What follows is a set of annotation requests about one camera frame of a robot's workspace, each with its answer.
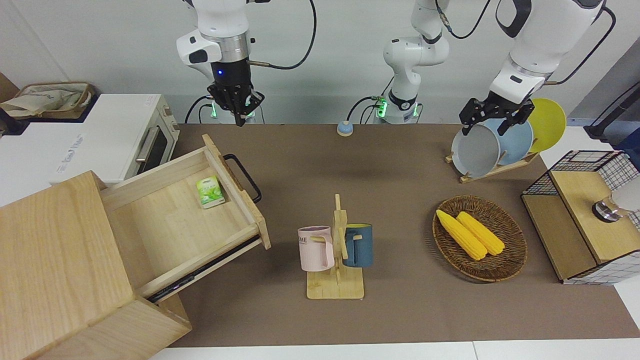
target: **green indicator light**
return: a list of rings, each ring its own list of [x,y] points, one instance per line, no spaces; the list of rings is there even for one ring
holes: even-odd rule
[[[380,100],[380,105],[378,106],[378,117],[384,118],[387,114],[387,101],[382,99]]]

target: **oven window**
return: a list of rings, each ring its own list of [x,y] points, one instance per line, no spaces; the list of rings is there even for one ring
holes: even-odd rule
[[[162,129],[160,129],[159,126],[156,126],[156,127],[159,128],[158,136],[156,137],[156,140],[151,147],[151,152],[149,153],[149,157],[147,158],[147,161],[140,164],[140,168],[138,169],[138,174],[141,174],[147,170],[151,170],[154,167],[160,165],[160,163],[162,163],[164,151],[166,150],[167,139],[164,133],[162,132]]]

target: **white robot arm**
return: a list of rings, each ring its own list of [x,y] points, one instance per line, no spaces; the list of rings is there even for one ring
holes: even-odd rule
[[[486,119],[505,119],[500,135],[523,124],[534,108],[530,96],[556,71],[564,55],[600,15],[606,0],[511,1],[516,9],[512,23],[507,26],[497,20],[515,39],[514,46],[489,86],[486,100],[470,99],[460,112],[464,134]]]
[[[176,41],[182,62],[212,82],[207,88],[216,103],[231,111],[242,126],[264,96],[253,89],[249,62],[247,0],[183,0],[198,16],[198,29]],[[266,3],[270,0],[253,0]]]
[[[440,0],[441,7],[448,4],[449,0]],[[449,56],[449,42],[442,37],[435,0],[416,0],[411,25],[420,36],[395,38],[384,49],[385,61],[394,70],[394,80],[384,94],[378,116],[390,124],[404,124],[413,117],[422,81],[413,68],[437,65]]]

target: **oven handle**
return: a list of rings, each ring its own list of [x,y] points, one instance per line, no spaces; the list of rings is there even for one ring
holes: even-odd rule
[[[251,178],[251,175],[249,175],[249,172],[244,168],[244,166],[240,162],[240,159],[238,159],[238,157],[235,154],[227,154],[227,155],[224,155],[223,158],[225,160],[233,160],[236,163],[236,165],[240,168],[240,171],[242,171],[246,179],[249,180],[249,183],[251,184],[251,186],[253,187],[256,193],[256,196],[251,199],[253,203],[257,204],[260,200],[262,200],[262,192],[260,191],[260,188],[255,183],[255,181],[253,181],[253,179]]]
[[[154,147],[154,143],[160,133],[160,127],[152,127],[147,131],[147,137],[145,138],[145,142],[142,143],[142,148],[136,157],[137,163],[146,163],[149,159],[149,155],[151,155],[151,149]]]

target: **plate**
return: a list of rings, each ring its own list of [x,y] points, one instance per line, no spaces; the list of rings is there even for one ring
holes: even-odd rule
[[[504,119],[489,119],[483,122],[483,125],[493,131],[500,142],[500,151],[507,152],[498,165],[510,165],[522,160],[533,143],[533,129],[528,122],[524,124],[516,124],[511,126],[504,135],[498,135],[498,127]]]
[[[522,270],[527,262],[527,242],[520,226],[500,206],[477,196],[462,195],[445,200],[439,210],[456,217],[466,211],[491,230],[502,242],[502,253],[476,261],[453,240],[440,219],[433,215],[433,237],[443,257],[461,273],[476,280],[497,282],[510,279]]]
[[[451,145],[452,160],[456,169],[469,177],[481,177],[488,174],[498,163],[500,142],[493,131],[478,124],[464,136],[458,131]]]
[[[533,136],[537,139],[531,152],[541,152],[560,141],[566,128],[566,115],[562,106],[550,99],[533,99],[535,109],[529,115]]]

